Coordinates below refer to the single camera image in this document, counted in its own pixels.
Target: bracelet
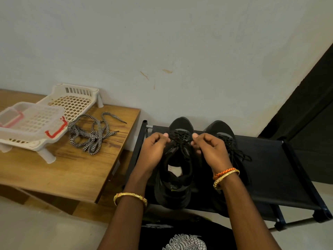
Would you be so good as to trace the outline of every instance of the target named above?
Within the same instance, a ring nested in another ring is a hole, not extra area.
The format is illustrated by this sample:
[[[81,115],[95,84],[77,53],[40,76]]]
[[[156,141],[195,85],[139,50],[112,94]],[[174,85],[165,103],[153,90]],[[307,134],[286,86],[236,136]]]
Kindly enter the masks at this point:
[[[213,180],[216,181],[218,178],[220,178],[221,176],[223,176],[225,173],[230,172],[231,170],[235,170],[235,169],[236,168],[229,168],[227,170],[224,170],[223,172],[220,172],[220,173],[214,175]]]
[[[116,199],[117,199],[118,197],[121,197],[121,196],[132,196],[132,197],[139,198],[141,201],[144,202],[144,206],[147,207],[148,202],[147,202],[147,199],[146,199],[146,198],[144,198],[144,197],[142,197],[142,196],[139,196],[139,195],[137,195],[137,194],[134,194],[134,193],[123,193],[123,192],[118,193],[118,194],[116,194],[116,195],[114,196],[113,201],[114,201],[114,204],[115,204],[116,206],[117,206]]]
[[[217,188],[217,185],[223,180],[223,178],[225,178],[225,177],[227,177],[228,175],[230,175],[230,174],[232,174],[232,173],[234,173],[234,172],[237,172],[238,173],[238,175],[239,175],[239,170],[237,170],[237,169],[234,169],[234,170],[231,170],[230,172],[227,172],[226,174],[224,174],[223,176],[221,176],[220,178],[218,178],[215,182],[214,182],[214,184],[213,184],[213,187],[214,187],[214,189],[220,189],[220,188]]]

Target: sneaker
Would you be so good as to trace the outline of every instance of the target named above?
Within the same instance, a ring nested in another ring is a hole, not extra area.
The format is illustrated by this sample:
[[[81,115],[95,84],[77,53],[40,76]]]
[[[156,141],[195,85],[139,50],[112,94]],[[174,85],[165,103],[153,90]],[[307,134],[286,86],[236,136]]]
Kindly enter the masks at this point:
[[[224,141],[231,164],[233,165],[234,168],[237,168],[240,171],[239,177],[243,181],[244,185],[249,185],[250,179],[248,177],[248,174],[246,173],[246,170],[242,162],[244,160],[252,161],[252,159],[250,156],[245,155],[244,152],[238,149],[235,134],[233,133],[231,128],[225,122],[217,120],[211,123],[206,128],[206,133],[209,133]],[[209,173],[210,179],[212,179],[212,171],[208,170],[207,167],[205,168],[206,168],[206,174],[207,171],[210,171]],[[214,209],[224,217],[229,217],[224,194],[221,190],[214,189],[212,186],[213,183],[214,180],[211,180],[209,185],[211,186],[210,193]]]
[[[169,129],[171,142],[166,145],[158,164],[154,194],[160,205],[183,209],[191,198],[195,151],[190,143],[194,129],[185,117],[174,120]]]

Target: forearm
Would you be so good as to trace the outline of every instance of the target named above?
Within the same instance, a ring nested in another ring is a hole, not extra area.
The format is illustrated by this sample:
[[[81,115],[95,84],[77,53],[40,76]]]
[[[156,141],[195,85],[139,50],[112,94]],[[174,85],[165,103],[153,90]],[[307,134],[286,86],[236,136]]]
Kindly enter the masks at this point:
[[[281,250],[236,173],[223,179],[222,189],[237,248]]]
[[[123,192],[144,196],[149,175],[135,167]],[[138,249],[143,202],[132,196],[122,196],[98,250]]]

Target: shoelace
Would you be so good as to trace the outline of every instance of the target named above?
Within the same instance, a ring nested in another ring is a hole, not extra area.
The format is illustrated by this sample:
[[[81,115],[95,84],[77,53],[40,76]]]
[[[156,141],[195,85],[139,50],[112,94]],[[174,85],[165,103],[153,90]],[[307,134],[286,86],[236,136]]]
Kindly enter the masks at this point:
[[[88,151],[90,155],[94,155],[99,152],[99,150],[102,147],[102,140],[106,139],[114,134],[116,134],[119,131],[110,131],[110,127],[108,122],[105,120],[104,115],[109,115],[111,117],[114,117],[118,119],[120,122],[123,122],[127,124],[125,121],[122,121],[118,116],[111,114],[110,112],[103,112],[102,113],[102,121],[99,121],[97,118],[89,115],[89,114],[82,114],[79,115],[76,119],[68,123],[68,132],[69,132],[69,141],[74,147],[83,147],[82,150]],[[91,126],[91,131],[87,132],[85,130],[82,130],[80,127],[74,125],[76,121],[78,121],[79,118],[81,117],[89,117],[92,120],[94,120],[93,125]],[[98,130],[96,131],[94,129],[94,125],[97,125]],[[85,138],[88,138],[87,141],[82,142],[82,143],[76,143],[75,139],[78,136],[82,136]]]
[[[181,153],[184,155],[184,158],[189,160],[190,155],[186,153],[185,145],[186,143],[190,143],[193,140],[192,135],[188,132],[179,132],[177,130],[174,130],[169,133],[169,138],[176,142],[177,146],[181,150]]]
[[[228,154],[230,154],[231,163],[233,164],[234,156],[239,156],[242,160],[246,161],[252,161],[252,158],[246,154],[244,154],[243,151],[237,149],[234,145],[235,140],[226,136],[222,136],[218,134],[218,138],[222,139],[225,143],[225,147],[227,148]]]

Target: wooden tabletop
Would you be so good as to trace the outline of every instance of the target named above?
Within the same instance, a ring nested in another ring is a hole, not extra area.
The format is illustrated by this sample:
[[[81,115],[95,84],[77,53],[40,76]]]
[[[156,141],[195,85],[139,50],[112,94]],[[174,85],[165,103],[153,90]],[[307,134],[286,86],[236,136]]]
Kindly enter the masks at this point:
[[[0,111],[17,102],[36,103],[44,95],[0,89]],[[66,133],[58,142],[47,149],[56,156],[56,161],[47,164],[35,151],[13,147],[7,153],[0,151],[0,184],[38,191],[85,202],[95,202],[109,173],[113,170],[128,135],[137,120],[140,109],[95,104],[88,114],[101,119],[101,113],[108,111],[120,117],[127,124],[105,116],[111,131],[117,134],[104,139],[101,150],[89,155],[73,147]],[[82,118],[77,125],[90,130],[93,120]]]

